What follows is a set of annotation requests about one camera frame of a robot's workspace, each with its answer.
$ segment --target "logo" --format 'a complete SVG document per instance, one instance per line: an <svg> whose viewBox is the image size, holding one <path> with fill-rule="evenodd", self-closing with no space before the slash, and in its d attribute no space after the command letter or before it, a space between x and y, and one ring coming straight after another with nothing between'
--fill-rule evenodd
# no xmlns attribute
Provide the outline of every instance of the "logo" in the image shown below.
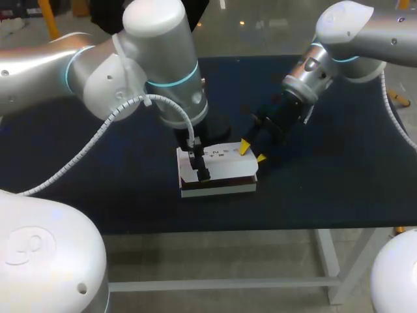
<svg viewBox="0 0 417 313"><path fill-rule="evenodd" d="M55 255L56 242L44 228L28 226L14 230L8 236L6 264L45 263Z"/></svg>

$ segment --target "table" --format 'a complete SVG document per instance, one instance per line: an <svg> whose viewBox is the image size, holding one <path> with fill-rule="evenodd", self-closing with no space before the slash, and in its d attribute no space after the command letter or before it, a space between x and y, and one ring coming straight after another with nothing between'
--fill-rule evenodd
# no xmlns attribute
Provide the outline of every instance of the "table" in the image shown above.
<svg viewBox="0 0 417 313"><path fill-rule="evenodd" d="M297 56L200 59L210 109L229 117L232 142L252 123L248 108L275 101L297 61ZM0 188L17 192L44 181L100 124L74 99L4 118ZM140 107L38 196L76 207L103 234L316 229L326 277L134 282L114 284L113 291L332 286L330 302L342 303L375 257L367 247L382 246L389 227L417 223L415 152L389 120L379 80L365 85L336 80L309 123L297 125L285 146L271 148L254 194L180 199L175 146L156 109ZM328 228L368 228L341 271Z"/></svg>

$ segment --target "cable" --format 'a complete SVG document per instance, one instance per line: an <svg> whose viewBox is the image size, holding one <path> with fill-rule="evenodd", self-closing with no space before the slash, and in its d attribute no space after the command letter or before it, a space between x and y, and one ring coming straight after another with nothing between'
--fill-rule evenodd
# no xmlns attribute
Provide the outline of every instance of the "cable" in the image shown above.
<svg viewBox="0 0 417 313"><path fill-rule="evenodd" d="M160 95L145 95L145 96L148 97L149 100L156 100L156 101L164 102L168 106L171 106L175 111L177 111L181 115L181 117L184 119L187 125L188 136L190 140L189 146L190 148L192 148L194 146L194 141L195 141L194 129L187 113L177 103L175 103L169 98L166 98ZM128 108L129 106L132 106L138 103L140 104L144 100L145 100L145 97L142 97L142 96L135 97L121 104L119 107L117 107L117 109L114 110L113 113L110 114L110 116L104 121L103 125L97 130L96 134L90 139L90 141L84 146L84 148L81 149L81 151L77 153L77 155L74 158L72 158L70 162L65 164L65 166L61 168L57 173L55 173L55 175L53 175L48 180L44 181L42 184L32 189L29 189L25 192L20 192L19 195L20 196L32 196L33 194L36 194L37 192L44 190L46 187L56 182L67 171L69 171L74 165L76 165L91 150L91 148L97 143L97 141L103 136L103 134L109 128L110 124L114 122L118 114L120 114L124 109Z"/></svg>
<svg viewBox="0 0 417 313"><path fill-rule="evenodd" d="M382 97L384 99L384 105L385 105L386 111L388 112L388 115L389 115L391 121L394 123L394 126L398 130L398 132L401 135L401 137L403 137L404 140L411 147L413 147L414 150L417 151L417 145L411 140L411 138L409 137L409 135L407 135L407 133L403 130L403 128L398 123L397 119L395 118L394 113L392 113L391 106L390 106L390 101L388 100L388 95L386 93L385 73L384 72L382 72L382 74L381 74L381 84L382 84Z"/></svg>

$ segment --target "gray floor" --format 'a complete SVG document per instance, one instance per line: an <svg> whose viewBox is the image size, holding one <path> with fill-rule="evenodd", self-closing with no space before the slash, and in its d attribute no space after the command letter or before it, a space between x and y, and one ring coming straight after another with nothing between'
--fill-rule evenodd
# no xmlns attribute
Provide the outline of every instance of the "gray floor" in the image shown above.
<svg viewBox="0 0 417 313"><path fill-rule="evenodd" d="M300 54L314 34L320 13L336 0L211 0L194 31L199 56ZM394 0L362 0L392 8ZM88 19L59 16L62 34L85 31L108 36ZM42 19L2 40L3 48L49 40ZM400 116L417 140L415 70L389 66L388 83L412 100ZM360 230L334 230L341 263ZM261 278L322 275L311 231L239 231L105 236L112 282L198 278ZM322 288L120 293L112 312L309 312L372 313L369 272L343 306L328 306Z"/></svg>

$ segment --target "person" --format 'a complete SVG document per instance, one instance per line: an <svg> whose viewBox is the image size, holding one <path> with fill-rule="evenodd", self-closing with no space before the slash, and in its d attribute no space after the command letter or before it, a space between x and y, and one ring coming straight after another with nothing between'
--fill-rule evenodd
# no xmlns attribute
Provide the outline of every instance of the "person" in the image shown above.
<svg viewBox="0 0 417 313"><path fill-rule="evenodd" d="M191 31L197 26L210 0L182 0ZM108 34L123 30L124 0L90 0L91 21Z"/></svg>

